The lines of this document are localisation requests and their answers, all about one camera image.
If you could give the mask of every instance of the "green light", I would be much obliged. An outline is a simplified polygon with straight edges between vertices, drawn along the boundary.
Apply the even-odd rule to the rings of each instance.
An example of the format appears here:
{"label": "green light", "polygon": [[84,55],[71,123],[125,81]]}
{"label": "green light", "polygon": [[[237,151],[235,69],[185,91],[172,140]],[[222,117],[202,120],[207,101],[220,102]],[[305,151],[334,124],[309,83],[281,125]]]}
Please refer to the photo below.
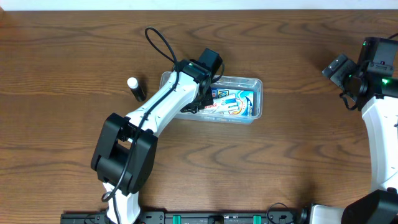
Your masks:
{"label": "green light", "polygon": [[388,79],[385,79],[385,78],[382,78],[382,80],[381,80],[382,82],[383,82],[383,84],[387,84],[387,83],[389,83],[390,82],[390,80],[388,80]]}

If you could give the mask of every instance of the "white wall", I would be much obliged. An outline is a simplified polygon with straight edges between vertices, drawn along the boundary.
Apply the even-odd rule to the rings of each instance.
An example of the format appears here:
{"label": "white wall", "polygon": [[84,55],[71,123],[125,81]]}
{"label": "white wall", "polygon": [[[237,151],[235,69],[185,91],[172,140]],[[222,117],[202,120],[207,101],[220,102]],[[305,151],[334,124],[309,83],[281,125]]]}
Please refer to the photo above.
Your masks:
{"label": "white wall", "polygon": [[398,0],[0,0],[21,10],[398,9]]}

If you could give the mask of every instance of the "plastic container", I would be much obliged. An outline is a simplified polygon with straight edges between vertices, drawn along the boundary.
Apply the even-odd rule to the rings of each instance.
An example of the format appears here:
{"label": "plastic container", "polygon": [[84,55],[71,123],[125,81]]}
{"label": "plastic container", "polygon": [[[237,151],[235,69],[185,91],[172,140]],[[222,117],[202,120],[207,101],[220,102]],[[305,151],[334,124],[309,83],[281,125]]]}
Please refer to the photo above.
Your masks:
{"label": "plastic container", "polygon": [[[162,74],[160,88],[167,82],[171,72]],[[233,114],[216,114],[199,111],[193,113],[178,112],[175,118],[190,119],[195,121],[213,121],[223,123],[251,124],[255,119],[261,117],[262,113],[262,82],[258,78],[241,78],[222,76],[218,82],[211,84],[212,88],[227,88],[232,90],[253,91],[253,116],[241,116]]]}

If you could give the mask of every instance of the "green tape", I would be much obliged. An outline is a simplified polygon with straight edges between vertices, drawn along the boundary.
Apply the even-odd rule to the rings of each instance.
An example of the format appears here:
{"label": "green tape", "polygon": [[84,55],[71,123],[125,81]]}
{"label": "green tape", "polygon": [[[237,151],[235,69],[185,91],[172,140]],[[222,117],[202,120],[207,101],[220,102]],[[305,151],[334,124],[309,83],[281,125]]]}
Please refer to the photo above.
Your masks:
{"label": "green tape", "polygon": [[253,216],[253,224],[261,224],[261,216],[254,215]]}
{"label": "green tape", "polygon": [[173,215],[173,224],[181,224],[181,216]]}

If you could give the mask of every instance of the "wood grain surface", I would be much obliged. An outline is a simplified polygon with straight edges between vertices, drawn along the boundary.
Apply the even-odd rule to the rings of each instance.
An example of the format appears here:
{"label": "wood grain surface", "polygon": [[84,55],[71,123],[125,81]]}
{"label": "wood grain surface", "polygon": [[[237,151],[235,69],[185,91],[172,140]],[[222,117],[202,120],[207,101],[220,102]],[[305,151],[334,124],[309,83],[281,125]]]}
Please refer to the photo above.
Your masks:
{"label": "wood grain surface", "polygon": [[250,125],[174,119],[160,136],[141,205],[170,211],[266,210],[274,202],[344,207],[366,195],[371,164],[358,111],[321,75],[387,37],[398,11],[5,12],[0,21],[0,223],[59,223],[106,208],[90,161],[104,120],[138,103],[126,85],[159,89],[168,60],[220,53],[226,75],[264,85]]}

